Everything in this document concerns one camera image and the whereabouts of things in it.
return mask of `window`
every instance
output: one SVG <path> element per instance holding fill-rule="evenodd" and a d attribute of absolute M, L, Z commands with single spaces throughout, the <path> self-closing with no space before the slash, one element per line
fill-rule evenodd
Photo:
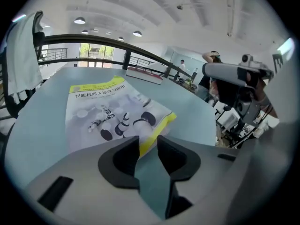
<path fill-rule="evenodd" d="M 98 45 L 98 44 L 80 44 L 80 58 L 96 58 L 96 59 L 113 59 L 114 47 Z M 111 68 L 111 63 L 103 62 L 79 62 L 80 67 L 97 67 L 97 68 Z"/>

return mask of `metal railing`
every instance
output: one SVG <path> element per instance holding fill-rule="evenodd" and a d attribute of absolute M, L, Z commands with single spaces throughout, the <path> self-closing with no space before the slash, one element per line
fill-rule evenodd
<path fill-rule="evenodd" d="M 154 62 L 131 56 L 130 60 L 129 60 L 129 63 L 132 64 L 132 65 L 138 65 L 138 66 L 141 66 L 141 67 L 145 67 L 145 66 L 148 66 L 149 64 L 154 63 Z"/>
<path fill-rule="evenodd" d="M 178 74 L 181 73 L 183 75 L 186 75 L 187 77 L 191 77 L 190 74 L 183 71 L 179 67 L 173 65 L 172 63 L 162 59 L 161 57 L 158 57 L 144 49 L 141 49 L 139 47 L 120 42 L 118 40 L 110 39 L 107 37 L 100 37 L 100 36 L 93 36 L 93 35 L 84 35 L 84 34 L 63 34 L 63 35 L 52 35 L 47 36 L 44 39 L 43 45 L 50 45 L 50 44 L 61 44 L 61 43 L 89 43 L 89 44 L 99 44 L 99 45 L 106 45 L 111 46 L 114 48 L 119 48 L 126 50 L 124 60 L 122 62 L 120 61 L 113 61 L 108 59 L 98 59 L 98 58 L 63 58 L 63 59 L 56 59 L 56 60 L 47 60 L 47 61 L 40 61 L 39 65 L 44 64 L 51 64 L 56 62 L 72 62 L 72 61 L 87 61 L 87 62 L 104 62 L 104 63 L 111 63 L 111 64 L 120 64 L 122 65 L 122 69 L 127 70 L 128 66 L 130 67 L 136 67 L 136 65 L 130 64 L 130 58 L 131 53 L 136 53 L 141 56 L 144 56 L 146 58 L 152 59 L 154 61 L 157 61 L 161 64 L 164 64 L 167 66 L 167 69 L 164 72 L 157 71 L 154 69 L 149 69 L 153 72 L 157 72 L 162 74 L 164 77 L 174 77 L 176 79 L 178 77 Z M 175 76 L 170 75 L 171 69 L 174 69 L 177 71 L 177 74 Z"/>
<path fill-rule="evenodd" d="M 50 61 L 67 58 L 67 48 L 49 48 L 43 49 L 38 61 Z"/>

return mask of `table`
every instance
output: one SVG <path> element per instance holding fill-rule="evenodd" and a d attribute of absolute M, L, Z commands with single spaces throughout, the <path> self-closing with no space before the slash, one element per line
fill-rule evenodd
<path fill-rule="evenodd" d="M 174 80 L 174 79 L 172 79 L 172 78 L 169 78 L 169 80 L 172 81 L 173 83 L 176 83 L 177 85 L 179 85 L 179 86 L 185 88 L 186 90 L 188 90 L 188 91 L 190 91 L 190 92 L 192 92 L 192 93 L 195 93 L 195 89 L 193 89 L 190 85 L 187 85 L 185 82 L 184 82 L 184 83 L 181 83 L 181 82 L 176 81 L 176 80 Z"/>
<path fill-rule="evenodd" d="M 114 75 L 124 77 L 139 92 L 173 110 L 177 118 L 169 124 L 170 136 L 214 146 L 215 112 L 203 100 L 168 79 L 161 85 L 126 76 L 113 68 L 62 68 L 30 98 L 11 132 L 5 169 L 12 182 L 24 189 L 30 181 L 68 154 L 65 114 L 71 85 L 103 83 Z M 142 157 L 135 176 L 140 180 L 140 194 L 147 204 L 164 217 L 169 194 L 169 176 L 161 164 L 157 149 Z"/>

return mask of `gray panel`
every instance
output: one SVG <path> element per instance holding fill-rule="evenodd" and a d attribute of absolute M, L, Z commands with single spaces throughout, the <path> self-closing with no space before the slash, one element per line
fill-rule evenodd
<path fill-rule="evenodd" d="M 249 168 L 231 205 L 228 222 L 243 219 L 265 203 L 282 183 L 297 149 L 299 123 L 279 123 L 256 142 Z"/>
<path fill-rule="evenodd" d="M 139 196 L 138 190 L 116 188 L 101 175 L 98 160 L 125 139 L 71 153 L 37 176 L 25 189 L 38 199 L 59 177 L 74 181 L 68 188 L 55 215 L 79 224 L 153 224 L 160 219 Z"/>
<path fill-rule="evenodd" d="M 181 139 L 174 139 L 165 136 L 167 139 L 187 148 L 201 159 L 201 165 L 195 175 L 188 181 L 178 181 L 175 183 L 179 196 L 187 198 L 192 204 L 203 199 L 214 187 L 216 187 L 226 172 L 233 165 L 232 161 L 219 158 L 219 154 L 229 154 L 237 156 L 240 150 L 220 148 L 202 145 L 194 142 L 186 142 Z"/>
<path fill-rule="evenodd" d="M 251 141 L 245 142 L 239 151 L 233 165 L 226 176 L 212 187 L 200 201 L 181 214 L 163 222 L 164 225 L 221 225 L 224 224 L 228 208 L 237 192 L 244 174 L 248 168 L 254 145 Z"/>
<path fill-rule="evenodd" d="M 215 79 L 220 79 L 222 81 L 233 83 L 235 85 L 246 87 L 247 84 L 244 80 L 238 77 L 238 68 L 234 64 L 224 64 L 224 63 L 206 63 L 203 66 L 203 74 Z"/>

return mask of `booklet cover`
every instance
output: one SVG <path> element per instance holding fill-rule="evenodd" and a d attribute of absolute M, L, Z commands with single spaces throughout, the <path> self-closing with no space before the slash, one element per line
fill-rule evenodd
<path fill-rule="evenodd" d="M 140 156 L 176 115 L 138 92 L 123 77 L 109 82 L 71 86 L 66 135 L 71 152 L 138 135 Z"/>

